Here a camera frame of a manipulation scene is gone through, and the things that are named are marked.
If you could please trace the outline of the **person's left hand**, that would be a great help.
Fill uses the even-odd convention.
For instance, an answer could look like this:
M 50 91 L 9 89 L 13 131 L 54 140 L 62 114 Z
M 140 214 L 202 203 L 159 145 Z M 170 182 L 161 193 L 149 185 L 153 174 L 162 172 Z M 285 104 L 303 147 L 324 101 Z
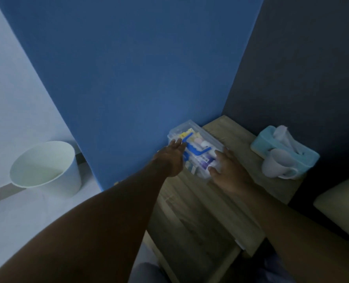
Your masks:
M 169 152 L 169 144 L 159 150 L 152 158 L 153 163 L 161 166 L 167 177 L 175 177 L 183 170 L 183 156 Z

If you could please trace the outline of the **person's right hand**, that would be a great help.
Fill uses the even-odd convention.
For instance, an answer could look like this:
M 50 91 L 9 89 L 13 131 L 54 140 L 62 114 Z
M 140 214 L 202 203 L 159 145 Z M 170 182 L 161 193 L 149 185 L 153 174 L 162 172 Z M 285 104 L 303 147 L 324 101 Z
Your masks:
M 229 175 L 211 177 L 214 183 L 223 191 L 235 195 L 243 195 L 255 186 L 254 181 L 234 155 L 234 170 Z

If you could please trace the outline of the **clear plastic medicine box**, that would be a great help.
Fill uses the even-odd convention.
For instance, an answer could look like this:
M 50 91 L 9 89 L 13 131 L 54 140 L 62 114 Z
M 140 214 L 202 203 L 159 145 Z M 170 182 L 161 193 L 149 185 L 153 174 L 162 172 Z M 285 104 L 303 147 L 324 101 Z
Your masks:
M 223 144 L 192 120 L 188 120 L 169 131 L 169 142 L 179 138 L 186 143 L 186 149 L 183 153 L 185 169 L 191 174 L 209 181 L 211 178 L 209 166 L 220 169 L 215 151 L 223 152 Z

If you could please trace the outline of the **person's left forearm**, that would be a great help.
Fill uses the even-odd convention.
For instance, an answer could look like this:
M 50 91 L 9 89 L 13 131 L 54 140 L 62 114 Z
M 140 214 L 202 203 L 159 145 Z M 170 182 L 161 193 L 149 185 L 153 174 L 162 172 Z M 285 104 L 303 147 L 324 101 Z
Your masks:
M 133 268 L 159 191 L 181 164 L 154 160 L 78 205 L 0 268 L 0 283 L 169 283 L 158 266 Z

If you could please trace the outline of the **person's right forearm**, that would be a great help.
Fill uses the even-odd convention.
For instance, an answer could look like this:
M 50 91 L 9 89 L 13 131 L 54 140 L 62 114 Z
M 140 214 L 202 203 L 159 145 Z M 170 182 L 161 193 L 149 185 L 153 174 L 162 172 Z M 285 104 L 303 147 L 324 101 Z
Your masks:
M 349 242 L 257 185 L 234 185 L 297 283 L 349 283 Z

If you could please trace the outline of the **wooden bedside table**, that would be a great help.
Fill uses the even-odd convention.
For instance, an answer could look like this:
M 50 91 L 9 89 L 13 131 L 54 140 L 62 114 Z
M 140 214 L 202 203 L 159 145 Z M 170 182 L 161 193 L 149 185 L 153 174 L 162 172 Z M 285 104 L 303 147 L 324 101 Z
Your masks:
M 264 241 L 238 197 L 186 169 L 165 181 L 143 240 L 171 283 L 218 283 L 237 257 L 261 253 Z

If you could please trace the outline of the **white mug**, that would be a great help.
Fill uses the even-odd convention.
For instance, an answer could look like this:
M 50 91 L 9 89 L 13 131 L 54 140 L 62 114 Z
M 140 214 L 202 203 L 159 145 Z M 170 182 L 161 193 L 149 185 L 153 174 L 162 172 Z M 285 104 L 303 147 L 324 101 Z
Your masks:
M 290 153 L 275 148 L 264 159 L 261 171 L 268 178 L 295 179 L 299 174 L 297 163 Z

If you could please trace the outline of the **white tissue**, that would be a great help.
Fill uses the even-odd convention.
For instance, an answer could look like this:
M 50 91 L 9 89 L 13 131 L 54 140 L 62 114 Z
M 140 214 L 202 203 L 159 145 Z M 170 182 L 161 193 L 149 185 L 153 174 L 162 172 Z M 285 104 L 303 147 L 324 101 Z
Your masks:
M 292 152 L 295 152 L 298 155 L 304 154 L 304 149 L 301 147 L 300 143 L 298 143 L 290 134 L 288 128 L 284 125 L 278 126 L 274 133 L 273 138 L 278 142 L 289 148 Z

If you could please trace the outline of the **light blue tissue box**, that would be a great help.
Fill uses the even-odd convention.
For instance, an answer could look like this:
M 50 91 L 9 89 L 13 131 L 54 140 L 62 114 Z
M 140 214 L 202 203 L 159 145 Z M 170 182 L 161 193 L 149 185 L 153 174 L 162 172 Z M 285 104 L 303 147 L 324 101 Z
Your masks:
M 301 143 L 300 145 L 304 149 L 304 154 L 298 155 L 295 152 L 292 152 L 289 148 L 273 138 L 275 129 L 276 127 L 274 126 L 268 126 L 263 129 L 256 137 L 256 139 L 251 143 L 251 150 L 263 159 L 266 158 L 269 151 L 272 149 L 279 148 L 287 151 L 295 159 L 297 163 L 296 167 L 300 172 L 300 174 L 295 179 L 303 177 L 308 172 L 308 170 L 313 168 L 318 162 L 320 158 L 319 153 L 312 150 L 311 148 L 304 146 Z

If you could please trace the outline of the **cream pillow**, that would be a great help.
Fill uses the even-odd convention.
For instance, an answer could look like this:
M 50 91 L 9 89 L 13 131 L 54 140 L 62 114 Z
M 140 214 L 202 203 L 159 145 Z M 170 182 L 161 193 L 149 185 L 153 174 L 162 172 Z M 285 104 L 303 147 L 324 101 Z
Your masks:
M 349 179 L 319 195 L 313 206 L 349 235 Z

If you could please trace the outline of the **white waste bin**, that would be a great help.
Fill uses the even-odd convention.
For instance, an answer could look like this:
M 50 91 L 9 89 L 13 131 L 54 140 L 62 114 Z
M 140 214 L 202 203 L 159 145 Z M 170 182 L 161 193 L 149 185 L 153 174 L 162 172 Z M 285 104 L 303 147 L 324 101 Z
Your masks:
M 44 142 L 22 153 L 9 177 L 17 187 L 57 198 L 70 198 L 82 186 L 75 149 L 63 141 Z

